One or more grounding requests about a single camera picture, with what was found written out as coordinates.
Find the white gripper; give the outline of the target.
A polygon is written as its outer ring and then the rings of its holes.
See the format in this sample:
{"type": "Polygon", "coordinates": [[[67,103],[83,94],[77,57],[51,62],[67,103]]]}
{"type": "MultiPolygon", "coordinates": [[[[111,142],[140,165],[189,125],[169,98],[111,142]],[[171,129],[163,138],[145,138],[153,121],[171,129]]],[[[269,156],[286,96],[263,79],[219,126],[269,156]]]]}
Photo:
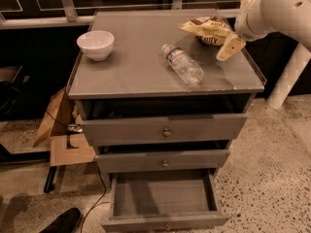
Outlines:
{"type": "Polygon", "coordinates": [[[267,35],[266,23],[261,14],[261,0],[240,0],[240,12],[231,32],[217,53],[219,61],[226,61],[241,51],[246,42],[262,39],[267,35]]]}

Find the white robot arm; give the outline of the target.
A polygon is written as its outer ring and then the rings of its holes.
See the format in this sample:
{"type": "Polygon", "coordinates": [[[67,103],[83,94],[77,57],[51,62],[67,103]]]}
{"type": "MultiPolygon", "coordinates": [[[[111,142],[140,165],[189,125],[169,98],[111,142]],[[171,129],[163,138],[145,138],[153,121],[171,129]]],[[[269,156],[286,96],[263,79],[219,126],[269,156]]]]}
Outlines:
{"type": "Polygon", "coordinates": [[[241,0],[240,12],[220,48],[217,59],[226,61],[253,42],[273,32],[298,41],[311,52],[311,0],[241,0]]]}

